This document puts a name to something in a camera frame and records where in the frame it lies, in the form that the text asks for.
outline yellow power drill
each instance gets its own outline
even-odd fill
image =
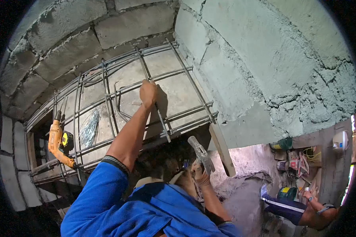
[[[59,110],[57,112],[57,116],[53,121],[53,124],[50,126],[50,133],[49,133],[49,151],[62,163],[67,165],[70,168],[77,168],[74,159],[67,157],[63,154],[62,151],[59,150],[61,143],[62,143],[62,136],[63,132],[60,126],[62,118],[62,112]]]

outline hammer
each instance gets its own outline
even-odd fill
[[[211,171],[215,171],[214,164],[212,163],[212,160],[208,156],[207,151],[204,149],[204,147],[198,142],[195,136],[190,136],[189,139],[187,139],[189,144],[194,148],[195,154],[197,156],[197,159],[195,160],[197,164],[203,164],[203,167],[205,171],[207,172],[208,175],[211,174]]]

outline bundle of tie wire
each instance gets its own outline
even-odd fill
[[[90,147],[94,144],[96,137],[99,133],[99,120],[100,114],[98,109],[94,109],[94,111],[88,116],[83,123],[83,128],[79,133],[80,141],[87,147]]]

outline navy pants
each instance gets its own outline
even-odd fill
[[[265,211],[285,217],[296,226],[307,208],[307,206],[301,202],[295,202],[287,199],[277,199],[269,196],[269,194],[262,195],[261,199],[269,205],[265,208]]]

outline hollow block wall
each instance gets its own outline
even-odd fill
[[[175,32],[230,149],[311,133],[356,112],[352,57],[317,0],[182,0]]]

